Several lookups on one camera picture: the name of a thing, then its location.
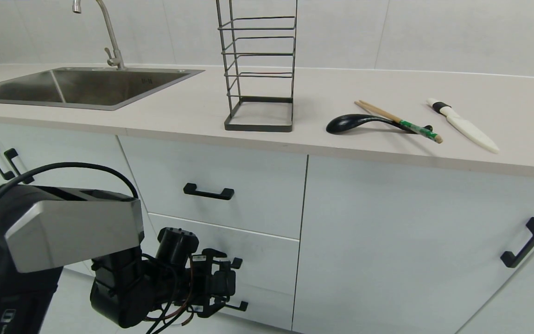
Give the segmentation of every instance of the ceramic knife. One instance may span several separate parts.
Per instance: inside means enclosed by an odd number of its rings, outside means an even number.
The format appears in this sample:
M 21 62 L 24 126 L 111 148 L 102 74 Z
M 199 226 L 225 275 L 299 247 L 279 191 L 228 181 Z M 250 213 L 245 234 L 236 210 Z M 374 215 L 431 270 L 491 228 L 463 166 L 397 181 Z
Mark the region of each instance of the ceramic knife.
M 449 121 L 449 123 L 451 123 L 452 126 L 455 127 L 455 129 L 460 131 L 475 144 L 495 154 L 500 151 L 492 139 L 490 139 L 478 127 L 473 125 L 473 123 L 465 120 L 459 114 L 457 114 L 451 106 L 444 102 L 438 101 L 437 99 L 427 99 L 426 102 L 428 103 L 428 106 L 432 107 L 432 109 L 438 114 L 443 114 L 446 116 L 446 119 Z

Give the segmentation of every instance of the faucet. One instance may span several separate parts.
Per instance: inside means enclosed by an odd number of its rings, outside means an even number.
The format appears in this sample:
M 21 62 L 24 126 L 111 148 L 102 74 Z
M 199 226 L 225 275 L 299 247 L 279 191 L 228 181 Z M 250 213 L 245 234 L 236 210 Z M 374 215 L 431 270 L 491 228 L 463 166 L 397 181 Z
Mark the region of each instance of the faucet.
M 96 0 L 96 2 L 98 2 L 100 9 L 102 9 L 102 15 L 104 15 L 104 22 L 106 22 L 106 29 L 108 29 L 108 35 L 110 36 L 110 43 L 113 46 L 114 57 L 110 55 L 110 50 L 108 49 L 108 47 L 104 48 L 104 51 L 106 51 L 106 54 L 108 54 L 108 60 L 106 61 L 106 63 L 108 63 L 108 65 L 110 66 L 117 66 L 118 70 L 124 70 L 125 63 L 123 62 L 123 56 L 121 55 L 119 45 L 117 44 L 117 38 L 114 35 L 113 25 L 110 23 L 108 9 L 106 9 L 106 6 L 104 2 L 102 2 L 102 0 Z M 73 11 L 74 13 L 81 13 L 81 0 L 74 0 Z

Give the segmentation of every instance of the dish rack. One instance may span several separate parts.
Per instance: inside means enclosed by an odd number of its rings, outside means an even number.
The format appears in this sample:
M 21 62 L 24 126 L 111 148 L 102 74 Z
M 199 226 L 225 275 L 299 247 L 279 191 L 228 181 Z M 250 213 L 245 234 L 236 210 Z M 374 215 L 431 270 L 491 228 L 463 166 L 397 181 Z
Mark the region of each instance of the dish rack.
M 224 59 L 224 76 L 229 100 L 229 115 L 224 122 L 228 131 L 265 131 L 265 132 L 291 132 L 294 122 L 294 79 L 295 79 L 295 58 L 296 58 L 296 26 L 298 16 L 298 0 L 290 0 L 295 3 L 294 15 L 289 16 L 259 16 L 259 17 L 237 17 L 234 16 L 233 0 L 225 0 L 228 3 L 227 13 L 223 13 L 221 2 L 216 0 L 218 9 L 218 30 L 220 32 L 222 57 Z M 289 51 L 239 51 L 237 43 L 244 40 L 254 40 L 255 42 L 292 42 Z M 241 70 L 239 59 L 246 57 L 291 57 L 291 67 L 284 67 L 283 70 L 257 71 Z M 285 96 L 265 96 L 244 95 L 241 91 L 241 78 L 277 78 L 278 80 L 290 80 L 290 94 Z M 233 123 L 237 113 L 242 114 L 243 105 L 253 103 L 271 103 L 265 112 L 270 114 L 269 109 L 282 108 L 286 113 L 282 124 L 256 124 L 256 123 Z

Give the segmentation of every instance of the white countertop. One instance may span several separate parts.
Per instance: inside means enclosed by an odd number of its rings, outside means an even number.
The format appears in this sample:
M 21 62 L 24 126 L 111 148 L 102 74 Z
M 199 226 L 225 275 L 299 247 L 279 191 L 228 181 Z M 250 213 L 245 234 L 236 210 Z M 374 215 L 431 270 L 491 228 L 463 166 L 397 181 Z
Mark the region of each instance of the white countertop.
M 61 66 L 75 65 L 0 65 L 0 81 Z M 205 72 L 119 110 L 0 104 L 0 122 L 534 177 L 534 78 L 298 68 L 294 131 L 254 133 L 224 130 L 229 109 L 223 67 L 186 68 Z M 260 80 L 261 86 L 243 82 L 243 94 L 286 88 L 273 79 Z M 489 135 L 500 153 L 466 139 L 426 106 L 429 97 L 453 106 Z M 431 124 L 445 142 L 398 133 L 385 124 L 362 125 L 345 135 L 326 133 L 336 116 L 363 112 L 353 104 L 358 99 L 415 124 Z

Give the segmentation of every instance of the black spoon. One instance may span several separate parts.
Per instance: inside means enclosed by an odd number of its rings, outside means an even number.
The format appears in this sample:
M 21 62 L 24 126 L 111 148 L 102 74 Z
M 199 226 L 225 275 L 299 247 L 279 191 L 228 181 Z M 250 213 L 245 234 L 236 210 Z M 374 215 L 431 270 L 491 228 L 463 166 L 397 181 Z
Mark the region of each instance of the black spoon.
M 368 122 L 383 122 L 387 123 L 388 125 L 400 128 L 408 133 L 414 133 L 408 127 L 405 127 L 399 123 L 395 123 L 394 121 L 391 121 L 388 118 L 365 114 L 348 114 L 336 117 L 327 125 L 327 132 L 333 135 L 338 135 L 339 133 L 343 133 L 350 129 L 359 127 L 360 125 Z M 426 125 L 424 128 L 433 131 L 431 125 Z

